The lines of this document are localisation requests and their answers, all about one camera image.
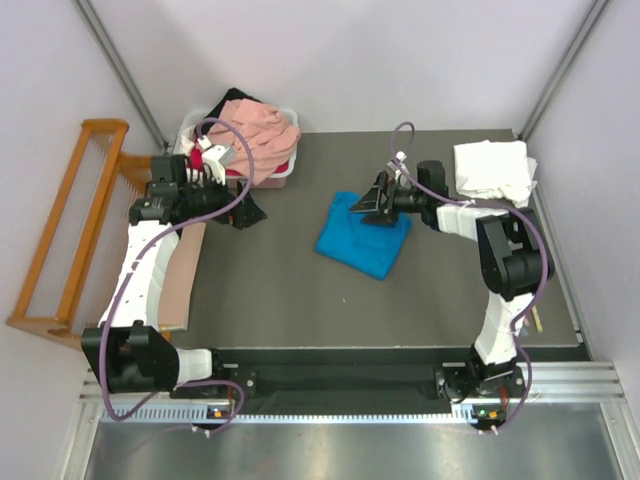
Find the blue t shirt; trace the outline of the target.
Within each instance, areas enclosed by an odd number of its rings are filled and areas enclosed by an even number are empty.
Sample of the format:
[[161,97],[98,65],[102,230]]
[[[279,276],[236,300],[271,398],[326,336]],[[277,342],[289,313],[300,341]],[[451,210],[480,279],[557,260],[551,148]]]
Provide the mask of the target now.
[[334,195],[314,251],[377,280],[385,280],[411,230],[412,221],[401,214],[392,227],[364,224],[360,215],[350,212],[358,199],[356,193],[348,191]]

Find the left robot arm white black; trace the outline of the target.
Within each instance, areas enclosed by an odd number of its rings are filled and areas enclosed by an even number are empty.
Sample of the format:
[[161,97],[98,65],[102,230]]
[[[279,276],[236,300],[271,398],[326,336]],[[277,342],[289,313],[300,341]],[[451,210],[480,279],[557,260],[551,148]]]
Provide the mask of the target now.
[[231,190],[230,151],[215,146],[194,168],[182,154],[155,156],[151,179],[128,213],[128,245],[116,290],[81,348],[110,394],[171,391],[192,381],[205,396],[226,387],[225,370],[210,349],[177,349],[160,333],[160,304],[171,257],[184,228],[213,219],[236,229],[265,219],[246,184]]

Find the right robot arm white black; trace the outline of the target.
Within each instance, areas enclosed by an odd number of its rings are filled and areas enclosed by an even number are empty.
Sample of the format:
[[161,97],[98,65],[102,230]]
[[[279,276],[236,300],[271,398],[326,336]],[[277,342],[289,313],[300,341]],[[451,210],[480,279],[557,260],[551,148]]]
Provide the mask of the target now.
[[434,231],[476,243],[489,291],[484,322],[464,370],[446,376],[441,392],[453,403],[490,395],[515,377],[524,318],[553,273],[537,217],[529,208],[452,199],[439,161],[418,163],[416,178],[400,161],[392,164],[394,172],[379,172],[350,210],[362,223],[378,227],[396,225],[403,213],[417,214]]

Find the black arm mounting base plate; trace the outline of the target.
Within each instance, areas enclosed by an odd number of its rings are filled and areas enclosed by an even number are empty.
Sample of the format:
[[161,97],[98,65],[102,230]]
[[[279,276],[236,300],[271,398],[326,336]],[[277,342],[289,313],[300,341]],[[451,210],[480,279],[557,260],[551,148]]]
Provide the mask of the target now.
[[485,367],[471,348],[328,348],[215,350],[212,373],[249,397],[280,392],[416,392],[428,398],[466,398],[510,387],[524,389],[510,360]]

